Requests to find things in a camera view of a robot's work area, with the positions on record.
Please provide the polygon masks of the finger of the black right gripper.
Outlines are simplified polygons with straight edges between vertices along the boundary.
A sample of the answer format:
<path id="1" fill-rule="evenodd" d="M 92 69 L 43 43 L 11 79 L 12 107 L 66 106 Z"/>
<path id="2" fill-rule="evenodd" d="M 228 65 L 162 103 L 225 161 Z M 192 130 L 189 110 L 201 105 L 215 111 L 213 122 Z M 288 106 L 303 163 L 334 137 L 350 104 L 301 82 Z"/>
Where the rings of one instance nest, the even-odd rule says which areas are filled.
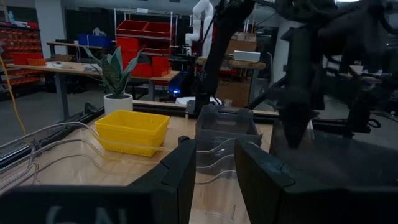
<path id="1" fill-rule="evenodd" d="M 317 112 L 308 107 L 285 107 L 279 110 L 280 121 L 290 148 L 297 149 L 299 147 L 308 123 L 317 114 Z"/>

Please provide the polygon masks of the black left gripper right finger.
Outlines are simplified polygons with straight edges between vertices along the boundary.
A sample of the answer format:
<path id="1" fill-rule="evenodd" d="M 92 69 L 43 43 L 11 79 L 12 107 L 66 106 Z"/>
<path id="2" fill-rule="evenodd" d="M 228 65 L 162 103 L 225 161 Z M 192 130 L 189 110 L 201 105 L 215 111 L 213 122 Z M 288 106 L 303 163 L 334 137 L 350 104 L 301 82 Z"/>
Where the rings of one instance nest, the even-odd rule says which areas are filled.
<path id="1" fill-rule="evenodd" d="M 397 223 L 397 187 L 324 184 L 241 139 L 234 160 L 251 223 Z"/>

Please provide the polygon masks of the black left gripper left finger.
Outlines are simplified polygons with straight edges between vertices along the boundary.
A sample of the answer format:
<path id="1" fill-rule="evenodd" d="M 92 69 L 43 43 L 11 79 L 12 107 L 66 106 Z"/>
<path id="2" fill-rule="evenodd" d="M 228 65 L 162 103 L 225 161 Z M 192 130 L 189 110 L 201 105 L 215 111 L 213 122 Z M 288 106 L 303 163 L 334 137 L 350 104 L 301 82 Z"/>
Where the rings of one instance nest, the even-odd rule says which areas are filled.
<path id="1" fill-rule="evenodd" d="M 184 140 L 143 175 L 143 163 L 72 154 L 33 166 L 1 194 L 1 223 L 188 223 L 196 145 Z"/>

